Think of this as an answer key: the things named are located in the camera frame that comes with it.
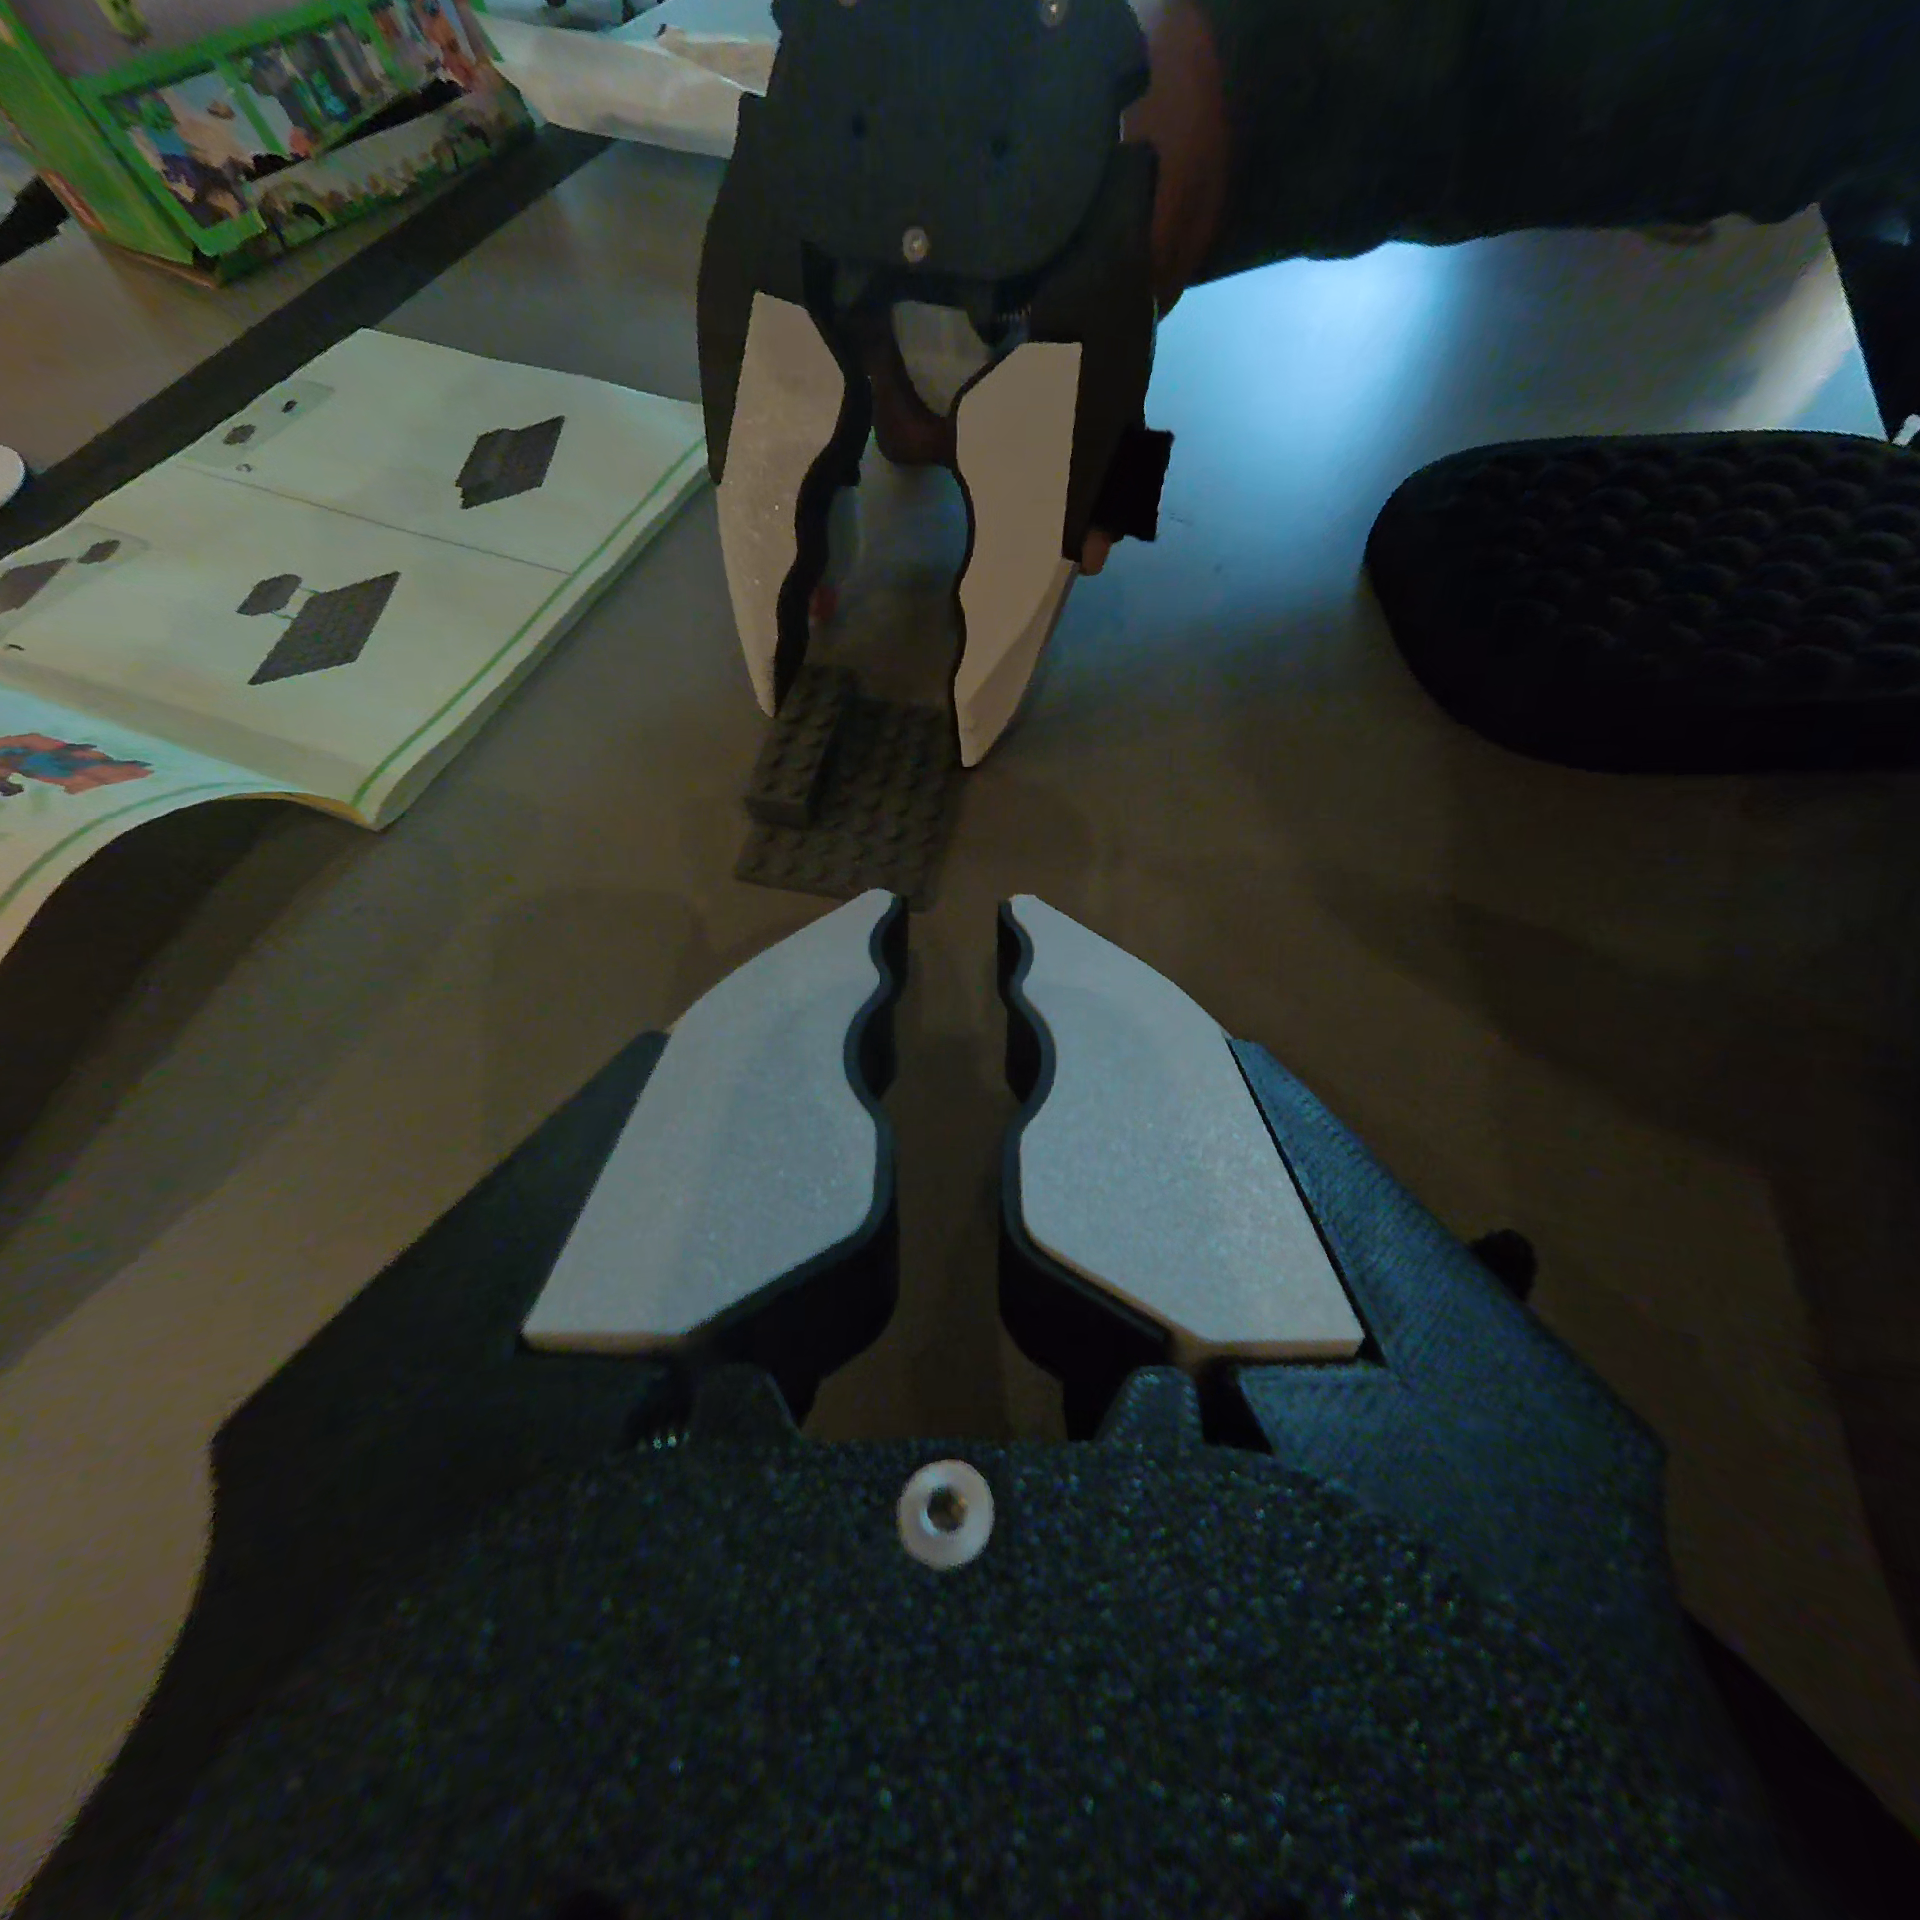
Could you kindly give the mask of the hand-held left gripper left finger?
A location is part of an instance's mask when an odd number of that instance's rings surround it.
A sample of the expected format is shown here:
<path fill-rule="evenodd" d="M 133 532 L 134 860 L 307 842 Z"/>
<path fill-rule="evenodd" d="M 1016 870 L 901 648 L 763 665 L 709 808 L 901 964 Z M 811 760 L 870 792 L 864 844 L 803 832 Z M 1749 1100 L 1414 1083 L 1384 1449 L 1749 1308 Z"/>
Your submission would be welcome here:
<path fill-rule="evenodd" d="M 876 888 L 672 1024 L 521 1323 L 533 1352 L 687 1353 L 876 1244 L 908 924 Z"/>

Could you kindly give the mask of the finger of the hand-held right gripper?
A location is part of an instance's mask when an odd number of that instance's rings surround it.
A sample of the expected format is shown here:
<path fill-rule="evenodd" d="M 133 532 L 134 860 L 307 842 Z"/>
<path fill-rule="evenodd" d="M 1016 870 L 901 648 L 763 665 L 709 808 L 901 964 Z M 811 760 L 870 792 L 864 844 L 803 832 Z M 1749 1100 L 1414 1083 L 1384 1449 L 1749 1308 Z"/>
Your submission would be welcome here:
<path fill-rule="evenodd" d="M 718 535 L 757 707 L 776 718 L 857 561 L 864 414 L 816 318 L 757 292 L 739 364 Z"/>
<path fill-rule="evenodd" d="M 979 768 L 1016 720 L 1076 577 L 1065 556 L 1076 343 L 1022 343 L 957 399 L 956 470 L 968 550 L 951 679 L 957 760 Z"/>

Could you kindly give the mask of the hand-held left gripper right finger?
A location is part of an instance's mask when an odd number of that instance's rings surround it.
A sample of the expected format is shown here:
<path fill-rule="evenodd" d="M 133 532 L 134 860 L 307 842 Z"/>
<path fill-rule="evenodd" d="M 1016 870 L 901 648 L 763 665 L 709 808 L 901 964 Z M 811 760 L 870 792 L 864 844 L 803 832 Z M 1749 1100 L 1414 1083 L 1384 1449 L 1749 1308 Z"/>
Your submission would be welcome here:
<path fill-rule="evenodd" d="M 1000 900 L 997 934 L 1014 1248 L 1177 1363 L 1355 1361 L 1352 1296 L 1227 1030 L 1038 897 Z"/>

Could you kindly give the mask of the small grey toy brick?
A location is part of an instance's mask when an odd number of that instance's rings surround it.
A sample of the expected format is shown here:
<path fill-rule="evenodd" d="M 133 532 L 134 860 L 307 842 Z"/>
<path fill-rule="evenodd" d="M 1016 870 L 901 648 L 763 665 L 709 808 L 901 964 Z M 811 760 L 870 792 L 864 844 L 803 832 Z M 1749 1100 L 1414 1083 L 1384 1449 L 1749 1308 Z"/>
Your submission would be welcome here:
<path fill-rule="evenodd" d="M 743 798 L 755 825 L 804 831 L 816 822 L 854 696 L 857 675 L 843 665 L 798 672 Z"/>

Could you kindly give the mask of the white printed paper bag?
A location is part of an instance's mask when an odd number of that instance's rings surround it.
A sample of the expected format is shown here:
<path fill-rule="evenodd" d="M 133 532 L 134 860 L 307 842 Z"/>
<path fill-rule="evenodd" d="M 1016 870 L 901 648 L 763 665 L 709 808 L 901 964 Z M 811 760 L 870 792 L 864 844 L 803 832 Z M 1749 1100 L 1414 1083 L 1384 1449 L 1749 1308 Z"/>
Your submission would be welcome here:
<path fill-rule="evenodd" d="M 766 2 L 481 6 L 497 71 L 550 129 L 726 158 L 776 51 Z"/>

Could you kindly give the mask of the dark grey toy base plate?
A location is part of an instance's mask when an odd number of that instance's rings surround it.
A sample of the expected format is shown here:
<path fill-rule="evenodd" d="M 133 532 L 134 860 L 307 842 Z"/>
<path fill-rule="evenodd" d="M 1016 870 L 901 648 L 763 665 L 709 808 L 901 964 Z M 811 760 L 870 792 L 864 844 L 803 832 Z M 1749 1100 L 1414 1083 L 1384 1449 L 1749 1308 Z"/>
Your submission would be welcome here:
<path fill-rule="evenodd" d="M 879 698 L 857 679 L 816 822 L 787 831 L 748 817 L 734 876 L 829 900 L 883 890 L 924 905 L 948 847 L 960 775 L 942 707 Z"/>

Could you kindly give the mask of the building instruction booklet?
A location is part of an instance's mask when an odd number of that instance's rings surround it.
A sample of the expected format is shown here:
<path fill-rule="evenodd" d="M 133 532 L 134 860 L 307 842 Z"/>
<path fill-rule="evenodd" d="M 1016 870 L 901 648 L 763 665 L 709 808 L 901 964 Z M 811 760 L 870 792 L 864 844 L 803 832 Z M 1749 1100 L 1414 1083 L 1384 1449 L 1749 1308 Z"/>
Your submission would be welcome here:
<path fill-rule="evenodd" d="M 115 839 L 389 828 L 709 480 L 704 411 L 356 330 L 1 564 L 1 951 Z"/>

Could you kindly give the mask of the person's right forearm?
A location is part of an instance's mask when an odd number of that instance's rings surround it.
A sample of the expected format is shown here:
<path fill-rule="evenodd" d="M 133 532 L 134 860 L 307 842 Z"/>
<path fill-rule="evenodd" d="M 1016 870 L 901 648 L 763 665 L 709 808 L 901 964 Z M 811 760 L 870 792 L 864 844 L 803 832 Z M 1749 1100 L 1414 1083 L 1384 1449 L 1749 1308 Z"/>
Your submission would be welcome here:
<path fill-rule="evenodd" d="M 1207 6 L 1204 281 L 1515 231 L 1777 224 L 1915 194 L 1915 2 Z"/>

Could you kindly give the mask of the grey desk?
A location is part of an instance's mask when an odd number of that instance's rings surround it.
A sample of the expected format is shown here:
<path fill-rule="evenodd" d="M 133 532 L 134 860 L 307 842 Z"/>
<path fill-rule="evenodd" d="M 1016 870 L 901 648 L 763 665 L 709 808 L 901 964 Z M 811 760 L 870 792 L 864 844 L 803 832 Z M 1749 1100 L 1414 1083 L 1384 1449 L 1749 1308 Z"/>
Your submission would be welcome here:
<path fill-rule="evenodd" d="M 1500 753 L 1359 579 L 1454 450 L 1878 409 L 1815 216 L 1189 295 L 1161 538 L 1071 598 L 912 927 L 902 1296 L 828 1436 L 1038 1436 L 991 1305 L 997 903 L 1270 1049 L 1670 1451 L 1687 1606 L 1915 1832 L 1915 777 Z M 389 832 L 139 828 L 5 970 L 5 1907 L 197 1586 L 207 1440 L 643 1030 L 804 922 L 734 878 L 761 723 L 684 512 Z"/>

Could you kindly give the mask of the person's right hand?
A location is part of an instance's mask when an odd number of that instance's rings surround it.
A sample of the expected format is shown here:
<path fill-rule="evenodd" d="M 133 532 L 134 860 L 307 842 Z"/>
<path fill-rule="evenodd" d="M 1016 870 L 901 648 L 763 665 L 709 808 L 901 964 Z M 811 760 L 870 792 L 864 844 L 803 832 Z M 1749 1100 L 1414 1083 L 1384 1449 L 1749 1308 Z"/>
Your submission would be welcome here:
<path fill-rule="evenodd" d="M 1150 283 L 1157 320 L 1165 320 L 1207 265 L 1227 200 L 1232 144 L 1209 17 L 1192 2 L 1141 2 L 1134 12 L 1148 82 L 1121 118 L 1121 137 L 1157 155 Z M 862 361 L 879 455 L 899 466 L 948 466 L 953 432 L 945 414 L 928 404 L 893 320 L 870 328 Z"/>

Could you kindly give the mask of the black textured pad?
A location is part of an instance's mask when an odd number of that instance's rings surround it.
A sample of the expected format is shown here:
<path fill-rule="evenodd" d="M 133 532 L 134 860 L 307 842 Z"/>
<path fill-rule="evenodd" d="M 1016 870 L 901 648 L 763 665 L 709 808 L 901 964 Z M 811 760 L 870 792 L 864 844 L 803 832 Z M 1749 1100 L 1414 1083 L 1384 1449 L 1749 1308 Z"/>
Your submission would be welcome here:
<path fill-rule="evenodd" d="M 1581 774 L 1917 768 L 1917 454 L 1811 431 L 1535 440 L 1414 472 L 1361 550 L 1409 676 Z"/>

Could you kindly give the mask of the green toy set box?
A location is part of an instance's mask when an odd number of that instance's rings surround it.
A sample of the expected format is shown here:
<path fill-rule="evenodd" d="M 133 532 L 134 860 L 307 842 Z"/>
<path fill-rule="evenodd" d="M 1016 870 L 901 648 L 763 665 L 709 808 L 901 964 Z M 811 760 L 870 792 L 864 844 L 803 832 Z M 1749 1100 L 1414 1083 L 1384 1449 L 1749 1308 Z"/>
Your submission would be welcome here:
<path fill-rule="evenodd" d="M 71 223 L 209 283 L 534 131 L 467 2 L 5 2 L 1 111 L 5 258 Z"/>

